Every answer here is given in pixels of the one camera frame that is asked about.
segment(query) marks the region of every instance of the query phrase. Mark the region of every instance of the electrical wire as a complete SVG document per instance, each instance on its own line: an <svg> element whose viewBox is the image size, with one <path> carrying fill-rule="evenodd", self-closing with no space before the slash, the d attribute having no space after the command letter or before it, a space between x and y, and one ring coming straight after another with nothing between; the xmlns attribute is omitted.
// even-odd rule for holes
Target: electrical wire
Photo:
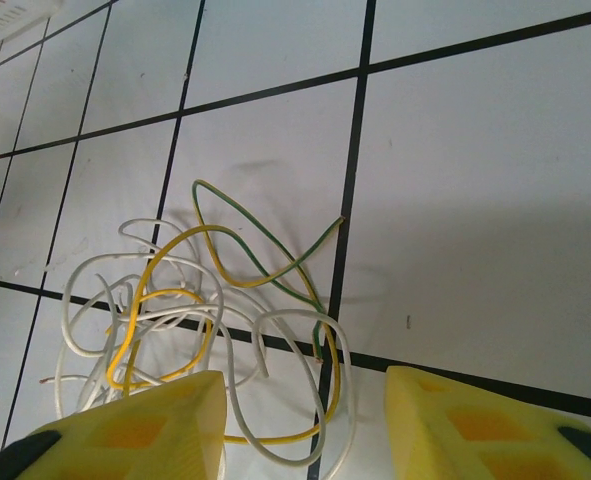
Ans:
<svg viewBox="0 0 591 480"><path fill-rule="evenodd" d="M253 225L255 225L286 257L288 263L277 271L269 273L236 232L221 225L206 224L197 198L196 192L198 187L203 187L214 193L218 198L231 205L235 210L251 221ZM220 190L207 182L198 180L193 184L192 192L199 225L186 231L182 231L174 224L163 220L145 218L130 220L119 227L118 234L136 242L141 246L140 248L145 247L148 250L147 252L123 252L98 255L86 260L75 269L64 288L62 299L64 306L64 313L62 316L62 334L64 341L58 355L55 376L53 378L43 379L41 383L54 383L55 408L58 417L61 418L64 415L61 387L63 381L77 380L83 382L75 411L84 411L92 406L126 397L134 391L151 388L173 380L179 376L208 369L213 345L217 336L216 334L219 332L224 338L227 351L228 381L226 388L230 397L235 419L243 434L242 437L227 435L225 440L229 443L248 443L262 456L284 466L303 467L310 465L321 455L326 438L326 424L332 419L337 409L340 392L346 392L348 398L348 421L350 425L349 436L346 437L345 447L342 450L340 457L325 476L325 478L330 479L336 474L341 463L344 461L350 448L350 444L352 443L355 430L356 414L350 368L350 352L341 328L337 322L325 314L324 306L322 305L313 282L306 273L303 264L317 251L317 249L320 248L324 241L334 233L343 219L339 218L331 224L331 226L323 232L317 241L315 241L303 255L295 257L266 227L252 216L248 210ZM126 231L129 226L136 223L150 223L165 228L168 227L176 233L176 236L165 246L159 247L152 242ZM214 232L232 238L258 269L260 276L243 280L233 278L224 267L219 254L215 249L215 245L212 242L210 235ZM225 285L222 285L215 274L201 263L198 250L191 242L191 239L197 238L196 235L199 234L203 234L213 264L220 277L224 280ZM188 256L175 253L175 249L180 245L185 246ZM147 260L148 263L141 275L126 275L112 284L109 284L103 277L96 275L102 284L101 291L91 297L91 299L82 305L71 317L70 300L72 291L82 272L89 267L94 266L96 262L107 262L112 260ZM171 272L174 272L176 278L170 282L173 284L172 287L159 288L158 285L160 282L154 280L155 269L162 263L169 264ZM190 269L193 273L187 275L186 269ZM291 271L297 272L300 276L306 288L306 294L297 292L279 281L282 276ZM314 308L315 311L299 309L270 310L255 298L240 290L240 288L248 290L269 283L276 286L287 295L302 301L308 307ZM242 303L246 306L251 307L250 311L245 311L243 306L240 307L239 305L233 307L233 305L228 303L227 300L231 296L237 297L242 300ZM108 304L108 313L111 320L110 325L106 330L107 338L104 342L104 348L94 350L80 345L74 338L74 331L80 319L87 314L89 309L95 303L102 299ZM180 302L181 305L173 305L168 302ZM235 356L233 353L232 340L228 333L228 327L224 323L225 313L237 317L252 331L252 345L254 356L256 358L256 365L251 373L242 379L236 379L235 376ZM321 345L319 343L318 333L320 326L321 328L324 328L326 340L330 347L331 360L333 362L333 395L326 414L324 413L319 394L317 393L315 380L310 366L295 343L295 336L285 321L286 317L293 316L316 320L313 334L313 349L314 355L317 358L321 358ZM138 351L143 343L148 342L147 339L150 338L151 335L155 332L168 331L175 328L187 318L190 318L191 320L198 319L198 326L195 344L193 345L192 354L190 355L190 361L186 365L163 375L151 375L136 366ZM249 383L258 374L268 376L266 348L261 335L262 328L264 328L266 322L271 323L280 332L304 369L315 403L315 410L317 411L317 416L319 418L319 422L305 432L282 437L258 438L253 435L245 422L243 412L239 405L237 390ZM346 363L345 388L341 388L342 380L339 368L339 355L335 345L333 330L337 333L344 352ZM95 359L95 365L90 374L64 375L63 365L65 353L68 349L82 357ZM305 458L295 460L284 458L266 448L266 446L270 445L298 442L316 434L319 435L317 445ZM223 475L225 475L225 459L223 460L223 463L224 465L221 465L218 478L223 478Z"/></svg>

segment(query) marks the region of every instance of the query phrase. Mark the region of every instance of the tiled floor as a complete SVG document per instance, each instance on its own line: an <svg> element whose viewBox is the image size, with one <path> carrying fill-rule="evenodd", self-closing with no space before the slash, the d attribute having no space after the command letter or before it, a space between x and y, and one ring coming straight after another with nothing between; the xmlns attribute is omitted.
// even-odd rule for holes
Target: tiled floor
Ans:
<svg viewBox="0 0 591 480"><path fill-rule="evenodd" d="M38 380L53 374L72 270L128 248L116 229L130 218L194 223L197 178L298 253L350 218L307 265L355 352L357 437L337 478L393 478L382 371L394 363L467 374L591 425L591 1L65 0L4 42L0 448L55 418ZM263 247L213 198L203 208ZM97 291L95 271L141 266L100 264L74 293ZM89 343L103 315L84 327ZM309 341L307 325L294 329ZM161 335L142 361L167 371L192 338ZM250 346L235 349L244 371ZM308 428L292 355L269 355L274 380L243 391L251 427ZM284 470L231 447L232 478L318 478L344 418L321 467Z"/></svg>

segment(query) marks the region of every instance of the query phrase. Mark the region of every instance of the white wire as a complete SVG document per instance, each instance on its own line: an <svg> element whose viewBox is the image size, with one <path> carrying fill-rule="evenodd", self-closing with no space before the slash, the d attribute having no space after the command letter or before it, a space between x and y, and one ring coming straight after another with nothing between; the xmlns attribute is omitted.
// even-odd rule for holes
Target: white wire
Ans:
<svg viewBox="0 0 591 480"><path fill-rule="evenodd" d="M62 335L64 341L62 342L62 346L60 348L60 352L57 358L56 367L55 367L55 376L50 379L42 380L42 383L53 383L54 384L54 393L55 393L55 410L57 416L61 418L63 416L63 405L62 405L62 392L61 392L61 383L62 381L68 380L81 380L84 382L82 386L82 390L78 397L77 408L76 411L84 411L88 408L91 408L98 404L107 403L118 399L122 396L122 392L115 388L111 388L106 381L106 371L108 365L113 358L115 351L121 347L121 344L117 343L118 332L120 328L124 328L128 322L131 321L131 309L133 308L133 292L134 287L132 282L140 280L139 275L126 275L116 282L112 284L108 284L106 280L97 275L101 284L102 290L94 295L90 300L88 300L84 305L82 305L79 310L70 318L70 303L71 303L71 292L73 287L79 278L80 274L86 270L89 266L93 265L96 262L102 261L110 261L116 259L145 259L150 260L156 254L151 252L159 251L160 247L157 245L141 238L131 233L127 233L125 229L133 225L135 223L151 223L155 225L163 225L168 226L175 230L176 233L181 233L182 230L179 229L177 226L173 225L170 222L162 221L162 220L153 220L153 219L143 219L137 218L130 220L128 222L124 222L120 225L118 229L118 233L126 238L134 240L136 243L146 247L150 250L150 252L142 252L142 253L115 253L115 254L104 254L98 255L96 257L89 258L88 260L82 262L72 273L71 277L69 278L66 286L64 288L64 294L62 299L63 304L63 316L62 316ZM258 302L255 298L248 295L242 290L237 288L233 288L231 286L224 286L220 284L217 277L213 272L211 272L208 268L204 267L199 262L199 255L193 244L186 239L186 244L188 246L190 255L193 259L184 258L181 256L175 255L166 255L162 258L163 262L167 262L170 266L178 273L178 284L181 289L185 289L188 285L188 280L186 274L182 269L183 266L192 267L196 271L195 275L192 277L195 280L191 285L191 290L196 292L201 298L206 299L206 303L197 303L193 302L187 305L180 305L180 306L171 306L166 308L156 308L152 311L147 311L149 307L149 301L143 302L141 305L141 312L138 313L136 317L136 329L131 341L131 345L139 340L145 341L149 336L155 335L156 332L161 331L170 331L173 328L176 328L182 321L186 318L198 318L198 325L197 325L197 333L195 335L195 344L192 348L191 357L195 358L198 354L199 349L201 348L203 338L204 338L204 325L205 322L211 321L212 322L212 334L210 335L209 341L206 345L204 356L200 365L197 365L192 371L199 371L202 369L208 369L209 362L212 356L212 349L215 338L217 337L217 333L221 332L226 346L226 364L227 364L227 372L226 376L228 378L227 381L227 391L230 398L232 410L234 417L239 425L239 428L243 434L243 436L247 439L248 443L262 456L268 458L269 460L283 465L287 467L304 467L308 466L311 463L315 462L319 459L320 455L322 454L322 450L325 445L326 441L326 420L325 414L322 406L321 399L317 392L317 385L315 379L313 377L311 367L307 362L306 358L300 351L297 343L295 342L295 335L293 331L290 329L288 324L284 321L285 317L292 317L292 316L299 316L304 318L312 318L315 320L319 320L327 325L331 326L337 332L337 335L340 339L341 346L344 352L344 361L346 364L345 375L346 375L346 394L348 395L348 421L349 421L349 435L346 437L344 448L337 458L335 464L331 467L328 471L326 476L324 477L326 480L331 479L339 468L341 467L342 463L344 462L355 433L355 426L356 426L356 406L355 406L355 399L354 399L354 388L353 388L353 379L352 379L352 372L351 372L351 363L350 363L350 351L348 349L348 344L346 341L346 337L344 332L341 330L339 325L333 319L327 317L326 315L310 311L310 310L298 310L298 309L285 309L285 310L271 310L260 302ZM211 290L210 295L206 295L203 286L202 286L202 279L203 276L206 276L209 285L212 284L213 290ZM151 293L156 291L157 287L153 282L152 275L147 282L145 293ZM248 304L248 306L252 307L253 313L248 313L242 308L239 307L232 307L226 303L226 295L233 295L239 297L244 300ZM182 297L182 295L174 295L174 294L166 294L160 295L155 297L155 299L159 300L155 302L156 306L163 305L164 301L169 299L177 299ZM110 334L108 335L104 348L101 350L92 350L89 348L82 347L77 340L75 340L73 332L75 330L76 325L79 323L80 319L88 313L88 310L98 301L101 299L105 299L106 303L108 304L109 308L109 316L110 316ZM228 313L239 320L241 320L246 326L251 329L252 332L252 345L253 345L253 352L256 358L256 365L251 370L250 374L246 375L244 378L237 380L235 376L235 356L233 352L233 342L231 340L230 333L228 331L228 327L223 323L224 314ZM315 403L315 410L317 412L317 416L319 418L319 433L318 433L318 442L315 449L305 458L301 459L289 459L282 456L279 456L266 447L264 447L261 442L258 440L257 437L250 431L242 409L239 404L239 397L237 390L248 384L253 378L255 378L259 373L268 377L268 367L266 363L266 347L264 345L262 330L265 326L265 322L271 322L280 334L284 337L288 345L290 346L291 350L293 351L294 355L297 357L298 361L302 365L304 369L304 373L307 378L308 386L311 390L313 395L313 400ZM84 357L84 358L94 358L95 365L93 366L89 375L64 375L63 374L63 364L66 350L70 348L74 353L77 355ZM126 372L126 365L124 363L120 363L116 370L116 381L123 383L125 380L125 372ZM141 368L134 366L132 368L132 374L135 377L138 377L144 382L150 384L151 387L161 385L164 381L161 380L160 377L156 377L155 375L151 375ZM223 479L226 474L226 455L224 449L222 450L221 459L220 459L220 468L218 473L218 479Z"/></svg>

